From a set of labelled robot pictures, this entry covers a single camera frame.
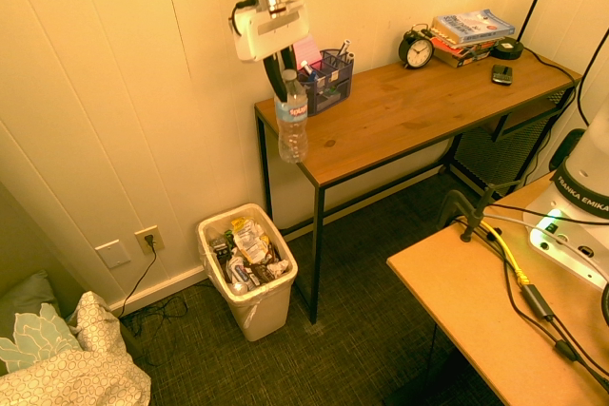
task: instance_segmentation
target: green pillow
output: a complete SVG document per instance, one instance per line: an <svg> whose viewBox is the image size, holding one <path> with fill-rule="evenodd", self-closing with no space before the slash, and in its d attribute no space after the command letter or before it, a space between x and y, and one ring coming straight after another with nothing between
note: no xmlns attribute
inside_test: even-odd
<svg viewBox="0 0 609 406"><path fill-rule="evenodd" d="M80 346L59 317L46 271L19 282L0 298L0 376L68 349Z"/></svg>

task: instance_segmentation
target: desk organizer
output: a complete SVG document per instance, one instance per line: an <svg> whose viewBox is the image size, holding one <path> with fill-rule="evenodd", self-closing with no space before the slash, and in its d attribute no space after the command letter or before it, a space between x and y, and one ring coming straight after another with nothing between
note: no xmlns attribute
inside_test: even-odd
<svg viewBox="0 0 609 406"><path fill-rule="evenodd" d="M317 80L309 81L309 75L298 71L298 81L306 89L308 115L315 116L346 99L351 93L353 61L346 62L346 55L337 57L337 49L323 49L322 60L310 64L317 73Z"/></svg>

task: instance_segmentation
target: green light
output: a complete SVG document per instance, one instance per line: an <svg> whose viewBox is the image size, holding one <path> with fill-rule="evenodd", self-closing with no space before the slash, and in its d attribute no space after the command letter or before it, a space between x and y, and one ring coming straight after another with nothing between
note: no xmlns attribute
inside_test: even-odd
<svg viewBox="0 0 609 406"><path fill-rule="evenodd" d="M547 216L545 216L538 224L537 227L545 230L545 228L554 223L556 217L560 216L560 210L557 208L551 209ZM543 232L540 230L533 229L531 230L531 243L534 245L539 245L543 241Z"/></svg>

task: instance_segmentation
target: book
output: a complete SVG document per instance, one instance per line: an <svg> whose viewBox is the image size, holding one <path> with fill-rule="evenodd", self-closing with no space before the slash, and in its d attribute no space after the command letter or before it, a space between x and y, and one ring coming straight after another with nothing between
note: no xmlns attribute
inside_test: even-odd
<svg viewBox="0 0 609 406"><path fill-rule="evenodd" d="M431 31L448 43L480 42L511 35L516 28L495 16L491 10L436 16Z"/></svg>
<svg viewBox="0 0 609 406"><path fill-rule="evenodd" d="M498 41L491 40L461 48L451 48L438 37L431 39L434 46L434 56L454 68L466 66L488 57L491 49L495 47Z"/></svg>

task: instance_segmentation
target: desk top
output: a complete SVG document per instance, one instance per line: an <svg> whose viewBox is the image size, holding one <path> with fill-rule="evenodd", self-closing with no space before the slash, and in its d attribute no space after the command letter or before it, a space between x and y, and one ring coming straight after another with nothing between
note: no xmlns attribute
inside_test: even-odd
<svg viewBox="0 0 609 406"><path fill-rule="evenodd" d="M508 61L514 69L512 86L495 85L491 68L497 63L506 61L488 57L452 68L432 59L418 70L396 63L354 75L349 98L308 118L309 154L303 167L318 185L333 184L572 85L528 51ZM277 134L273 100L255 107Z"/></svg>
<svg viewBox="0 0 609 406"><path fill-rule="evenodd" d="M545 187L538 180L501 200L525 207ZM520 211L489 212L521 219ZM533 251L526 228L487 219L500 227L524 273L586 352L609 369L609 327L600 311L601 292ZM452 339L505 404L606 405L609 395L585 372L556 353L552 341L512 309L501 259L478 237L464 243L460 224L396 254L388 260L408 289ZM515 302L529 316L513 280ZM556 331L546 328L555 336Z"/></svg>

